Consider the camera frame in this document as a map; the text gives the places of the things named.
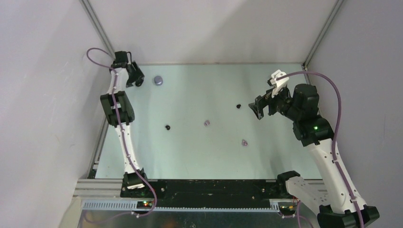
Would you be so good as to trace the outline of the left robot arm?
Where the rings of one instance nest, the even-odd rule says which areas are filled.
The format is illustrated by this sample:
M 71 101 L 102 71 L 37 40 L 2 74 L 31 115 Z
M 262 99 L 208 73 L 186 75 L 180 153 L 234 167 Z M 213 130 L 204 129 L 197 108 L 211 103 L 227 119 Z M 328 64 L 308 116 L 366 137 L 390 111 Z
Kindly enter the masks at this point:
M 111 83 L 106 94 L 100 96 L 108 124 L 114 127 L 124 156 L 123 187 L 139 198 L 148 196 L 150 184 L 146 182 L 146 174 L 135 156 L 131 139 L 131 123 L 135 113 L 125 89 L 140 87 L 144 82 L 144 74 L 132 59 L 131 52 L 117 51 L 110 66 Z

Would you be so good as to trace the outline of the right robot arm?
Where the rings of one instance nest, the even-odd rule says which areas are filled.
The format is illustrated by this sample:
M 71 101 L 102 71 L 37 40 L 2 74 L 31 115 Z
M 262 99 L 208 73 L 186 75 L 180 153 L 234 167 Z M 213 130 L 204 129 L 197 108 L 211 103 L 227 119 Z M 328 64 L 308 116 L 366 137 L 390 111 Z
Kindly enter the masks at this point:
M 326 193 L 309 186 L 295 171 L 279 174 L 277 194 L 284 199 L 296 197 L 317 217 L 322 228 L 365 228 L 380 214 L 360 196 L 337 148 L 329 122 L 318 113 L 319 95 L 313 85 L 299 84 L 290 93 L 287 87 L 272 88 L 249 104 L 258 119 L 279 113 L 293 123 L 297 140 L 306 147 L 319 170 Z

